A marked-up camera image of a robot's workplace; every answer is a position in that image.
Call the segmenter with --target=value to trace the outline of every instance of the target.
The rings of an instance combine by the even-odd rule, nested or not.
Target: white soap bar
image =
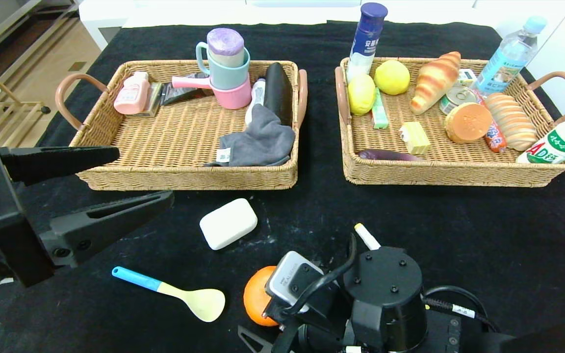
[[[208,246],[220,250],[253,231],[256,222],[256,214],[248,201],[236,199],[202,217],[200,228]]]

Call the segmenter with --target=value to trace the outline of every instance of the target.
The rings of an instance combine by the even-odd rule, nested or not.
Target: stacked cups
[[[208,68],[202,61],[202,49],[206,49]],[[208,32],[206,43],[195,46],[198,67],[209,78],[172,78],[173,87],[197,87],[213,90],[217,102],[227,109],[240,109],[252,100],[250,77],[250,53],[244,40],[234,29],[216,28]]]

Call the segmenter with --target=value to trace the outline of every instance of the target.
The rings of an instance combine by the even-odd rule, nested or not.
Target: black cable
[[[311,297],[311,295],[320,290],[320,288],[322,288],[323,286],[336,280],[337,277],[343,275],[344,272],[348,271],[352,267],[355,260],[357,259],[357,239],[355,238],[354,234],[350,234],[350,246],[348,248],[348,253],[348,259],[345,263],[343,263],[343,265],[330,271],[329,273],[323,275],[322,277],[311,283],[301,293],[300,297],[298,297],[298,300],[296,300],[296,303],[293,306],[282,309],[281,313],[288,316],[296,315],[298,311],[300,311],[302,306],[307,303],[307,300],[309,299],[309,297]]]
[[[471,292],[461,288],[461,287],[457,287],[457,286],[437,286],[437,287],[433,287],[429,290],[424,291],[424,294],[422,294],[424,297],[430,297],[430,295],[433,295],[435,293],[439,293],[439,292],[443,292],[443,291],[448,291],[450,293],[457,293],[460,294],[464,297],[466,297],[467,299],[469,299],[474,305],[475,307],[477,307],[477,311],[480,312],[482,315],[484,315],[485,317],[487,317],[487,311],[485,310],[485,307],[483,306],[483,303],[481,303],[481,301],[477,298],[476,295],[473,295]]]
[[[439,300],[439,299],[432,299],[432,298],[423,298],[422,299],[422,303],[433,307],[433,308],[440,308],[440,309],[445,309],[445,310],[449,310],[452,312],[456,312],[453,310],[453,306],[455,304],[452,303],[448,303],[448,302],[444,302],[443,300]],[[486,315],[483,315],[481,313],[478,313],[475,311],[475,317],[471,318],[471,319],[477,319],[480,322],[482,322],[486,327],[489,328],[489,330],[491,330],[492,332],[500,332],[500,329],[498,328],[498,326],[496,324],[494,324],[493,321],[491,321]]]

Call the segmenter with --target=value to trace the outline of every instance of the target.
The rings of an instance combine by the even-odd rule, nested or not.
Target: purple lid
[[[206,35],[208,49],[217,55],[231,56],[243,51],[243,37],[234,29],[216,28]]]
[[[376,2],[366,2],[361,6],[361,20],[359,29],[375,32],[383,29],[383,22],[387,16],[387,8]]]

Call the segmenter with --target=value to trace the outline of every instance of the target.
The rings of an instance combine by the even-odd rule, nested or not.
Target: blue spoon handle
[[[146,275],[142,275],[138,272],[128,270],[127,268],[123,268],[121,266],[117,266],[116,268],[113,268],[110,273],[112,273],[114,277],[123,279],[124,281],[130,283],[137,284],[138,286],[142,286],[144,288],[148,288],[148,290],[153,290],[153,291],[156,291],[162,283],[158,279],[147,277]]]

